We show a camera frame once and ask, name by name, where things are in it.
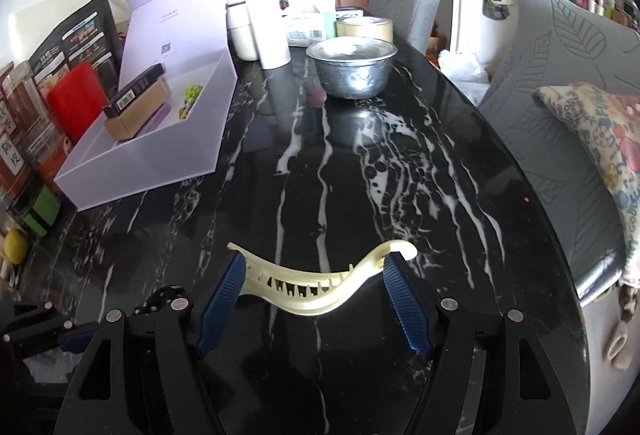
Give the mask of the cream hair claw clip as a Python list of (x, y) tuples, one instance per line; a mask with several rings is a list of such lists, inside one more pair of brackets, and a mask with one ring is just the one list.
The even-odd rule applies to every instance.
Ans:
[(344, 305), (370, 278), (382, 273), (384, 259), (399, 253), (405, 261), (419, 252), (406, 240), (379, 244), (356, 265), (337, 273), (308, 273), (269, 262), (230, 242), (230, 251), (239, 252), (246, 262), (246, 279), (241, 295), (252, 295), (290, 314), (314, 317)]

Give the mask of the yellow green hair clip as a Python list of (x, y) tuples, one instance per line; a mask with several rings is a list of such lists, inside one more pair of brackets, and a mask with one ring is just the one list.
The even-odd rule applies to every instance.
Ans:
[(198, 100), (198, 97), (200, 97), (202, 91), (202, 85), (191, 85), (190, 88), (186, 89), (183, 98), (183, 105), (179, 110), (180, 120), (186, 120), (186, 117), (190, 114), (191, 109)]

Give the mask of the black rectangular box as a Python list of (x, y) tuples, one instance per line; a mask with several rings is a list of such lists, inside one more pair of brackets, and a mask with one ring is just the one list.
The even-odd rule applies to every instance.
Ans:
[(155, 64), (141, 72), (134, 80), (119, 90), (103, 107), (104, 116), (109, 119), (119, 117), (133, 102), (163, 74), (165, 68), (162, 64)]

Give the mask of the yellow lemon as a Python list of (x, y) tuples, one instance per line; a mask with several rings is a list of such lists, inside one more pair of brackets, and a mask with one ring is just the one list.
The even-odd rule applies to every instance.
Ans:
[(20, 265), (28, 253), (28, 239), (17, 228), (10, 229), (4, 237), (2, 254), (6, 262), (11, 265)]

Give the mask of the orange powder spice jar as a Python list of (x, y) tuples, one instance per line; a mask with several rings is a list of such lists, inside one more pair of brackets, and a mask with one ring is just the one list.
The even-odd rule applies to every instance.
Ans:
[(32, 166), (23, 155), (23, 138), (8, 96), (1, 91), (1, 192), (2, 199), (9, 203), (21, 195), (34, 176)]

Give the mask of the gold cardboard box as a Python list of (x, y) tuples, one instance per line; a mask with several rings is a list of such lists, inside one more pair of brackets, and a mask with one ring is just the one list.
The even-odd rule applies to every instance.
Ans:
[(136, 138), (141, 126), (164, 103), (169, 102), (169, 91), (163, 79), (158, 79), (117, 118), (107, 119), (105, 129), (116, 142)]

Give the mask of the brown spice jar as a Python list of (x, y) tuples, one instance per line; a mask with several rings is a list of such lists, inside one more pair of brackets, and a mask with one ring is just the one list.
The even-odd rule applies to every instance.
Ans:
[(63, 143), (63, 135), (42, 99), (29, 63), (16, 65), (3, 80), (2, 88), (22, 133), (20, 146), (28, 160), (39, 168)]

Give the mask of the red plastic container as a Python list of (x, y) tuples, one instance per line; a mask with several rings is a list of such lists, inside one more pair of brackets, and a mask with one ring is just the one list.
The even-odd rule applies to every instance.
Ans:
[(89, 62), (81, 62), (48, 91), (47, 104), (64, 134), (76, 145), (102, 114), (107, 97)]

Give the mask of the metal bowl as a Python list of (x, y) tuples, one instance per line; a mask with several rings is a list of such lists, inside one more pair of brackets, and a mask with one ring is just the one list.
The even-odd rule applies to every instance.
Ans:
[(381, 39), (339, 36), (308, 46), (322, 88), (332, 97), (368, 99), (385, 90), (397, 47)]

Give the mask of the floral cushion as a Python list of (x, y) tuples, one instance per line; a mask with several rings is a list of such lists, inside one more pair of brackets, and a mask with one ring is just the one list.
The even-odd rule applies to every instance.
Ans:
[(639, 287), (639, 97), (588, 83), (541, 86), (535, 96), (582, 142), (616, 205), (626, 262), (620, 282)]

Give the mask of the packing tape roll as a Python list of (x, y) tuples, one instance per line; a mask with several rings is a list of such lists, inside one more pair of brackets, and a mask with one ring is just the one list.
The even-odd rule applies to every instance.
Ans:
[(338, 36), (362, 36), (394, 43), (393, 21), (373, 16), (354, 16), (337, 19)]

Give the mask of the lavender gift box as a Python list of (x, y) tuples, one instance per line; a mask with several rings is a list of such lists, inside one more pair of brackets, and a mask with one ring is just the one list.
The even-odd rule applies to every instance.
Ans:
[(119, 88), (55, 183), (78, 210), (215, 171), (235, 89), (226, 0), (126, 0)]

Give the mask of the tissue box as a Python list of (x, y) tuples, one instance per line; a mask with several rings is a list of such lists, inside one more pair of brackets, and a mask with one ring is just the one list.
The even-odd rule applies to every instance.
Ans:
[(308, 47), (312, 44), (333, 39), (335, 31), (335, 12), (288, 13), (283, 16), (288, 45)]

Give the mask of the white cylindrical tumbler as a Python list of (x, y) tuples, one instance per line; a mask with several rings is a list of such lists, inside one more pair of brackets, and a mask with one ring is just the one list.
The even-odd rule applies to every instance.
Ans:
[(271, 70), (287, 65), (291, 61), (291, 54), (278, 3), (250, 0), (248, 13), (262, 68)]

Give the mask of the black snack bag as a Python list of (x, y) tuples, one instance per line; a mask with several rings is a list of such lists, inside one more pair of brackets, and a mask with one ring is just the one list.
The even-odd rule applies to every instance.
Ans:
[(88, 62), (111, 98), (119, 83), (122, 41), (108, 0), (90, 0), (61, 21), (30, 56), (43, 98), (70, 70)]

